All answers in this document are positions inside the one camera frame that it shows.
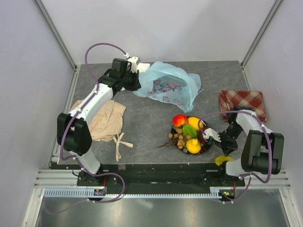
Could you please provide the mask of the yellow fake star fruit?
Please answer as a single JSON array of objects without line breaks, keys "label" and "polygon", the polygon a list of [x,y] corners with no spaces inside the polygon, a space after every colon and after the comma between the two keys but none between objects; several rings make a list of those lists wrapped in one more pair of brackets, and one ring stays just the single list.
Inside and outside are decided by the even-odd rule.
[{"label": "yellow fake star fruit", "polygon": [[233,161],[234,159],[230,156],[218,156],[215,158],[215,164],[220,166],[223,162]]}]

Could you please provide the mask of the light blue plastic bag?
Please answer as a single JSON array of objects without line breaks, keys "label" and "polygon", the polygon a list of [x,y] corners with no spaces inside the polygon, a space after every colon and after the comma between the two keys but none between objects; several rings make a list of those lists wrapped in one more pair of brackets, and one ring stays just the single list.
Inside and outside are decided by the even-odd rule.
[{"label": "light blue plastic bag", "polygon": [[136,96],[176,105],[185,113],[193,110],[194,100],[202,91],[198,74],[161,61],[139,73],[139,82],[141,88],[134,91]]}]

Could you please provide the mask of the dark red fake apple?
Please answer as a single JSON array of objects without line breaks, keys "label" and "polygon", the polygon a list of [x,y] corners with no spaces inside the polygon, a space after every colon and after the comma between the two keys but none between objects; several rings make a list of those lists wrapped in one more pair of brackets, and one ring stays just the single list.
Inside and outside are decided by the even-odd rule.
[{"label": "dark red fake apple", "polygon": [[203,135],[203,133],[201,131],[198,131],[198,133],[197,133],[197,139],[203,145],[209,143],[209,139],[205,139],[204,135]]}]

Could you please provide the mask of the yellow fake pear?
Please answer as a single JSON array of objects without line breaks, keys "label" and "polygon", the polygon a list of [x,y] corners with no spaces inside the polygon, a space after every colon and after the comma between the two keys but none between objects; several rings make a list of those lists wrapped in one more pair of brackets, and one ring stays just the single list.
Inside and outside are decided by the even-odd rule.
[{"label": "yellow fake pear", "polygon": [[197,154],[201,150],[201,144],[198,139],[190,139],[186,142],[186,148],[189,153]]}]

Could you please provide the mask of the yellow fake lemon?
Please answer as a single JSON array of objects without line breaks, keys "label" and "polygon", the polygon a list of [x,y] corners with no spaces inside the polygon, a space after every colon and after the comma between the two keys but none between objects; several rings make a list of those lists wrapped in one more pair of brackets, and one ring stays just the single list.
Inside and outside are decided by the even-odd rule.
[{"label": "yellow fake lemon", "polygon": [[203,122],[197,117],[188,117],[188,124],[191,125],[196,131],[204,127]]}]

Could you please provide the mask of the yellow fake berry bunch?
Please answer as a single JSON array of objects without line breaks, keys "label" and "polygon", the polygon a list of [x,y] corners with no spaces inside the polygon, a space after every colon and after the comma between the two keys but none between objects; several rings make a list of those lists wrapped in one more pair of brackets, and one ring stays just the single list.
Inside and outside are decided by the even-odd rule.
[{"label": "yellow fake berry bunch", "polygon": [[187,141],[192,138],[191,135],[186,136],[181,128],[172,128],[168,141],[158,146],[158,148],[176,146],[178,149],[183,149],[186,146]]}]

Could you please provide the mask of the red yellow fake peach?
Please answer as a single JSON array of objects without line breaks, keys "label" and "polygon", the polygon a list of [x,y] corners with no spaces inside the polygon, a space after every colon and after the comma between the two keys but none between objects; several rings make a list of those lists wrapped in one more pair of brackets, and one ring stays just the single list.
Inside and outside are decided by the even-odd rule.
[{"label": "red yellow fake peach", "polygon": [[178,114],[174,116],[172,122],[174,127],[180,128],[181,126],[188,124],[188,118],[184,114]]}]

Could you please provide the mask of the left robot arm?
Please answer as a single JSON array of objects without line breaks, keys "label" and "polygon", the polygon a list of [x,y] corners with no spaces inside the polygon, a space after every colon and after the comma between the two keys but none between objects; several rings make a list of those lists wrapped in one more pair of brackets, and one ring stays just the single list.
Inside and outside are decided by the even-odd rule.
[{"label": "left robot arm", "polygon": [[69,113],[57,117],[57,143],[76,158],[79,165],[88,173],[87,180],[93,186],[104,181],[102,167],[91,150],[92,136],[89,124],[101,109],[117,92],[122,89],[136,91],[141,88],[139,82],[139,57],[126,60],[115,58],[112,66],[98,80],[91,93],[83,102]]}]

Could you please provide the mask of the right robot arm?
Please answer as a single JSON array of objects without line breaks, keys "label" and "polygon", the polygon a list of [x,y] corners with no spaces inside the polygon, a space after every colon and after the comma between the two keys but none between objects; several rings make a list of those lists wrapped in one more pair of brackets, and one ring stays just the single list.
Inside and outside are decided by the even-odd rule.
[{"label": "right robot arm", "polygon": [[228,128],[219,134],[218,146],[228,156],[237,150],[237,138],[242,132],[247,135],[241,158],[234,161],[223,161],[225,170],[217,174],[217,181],[222,186],[233,182],[234,176],[245,177],[261,173],[271,175],[280,173],[284,149],[284,136],[264,126],[250,107],[234,106],[227,114]]}]

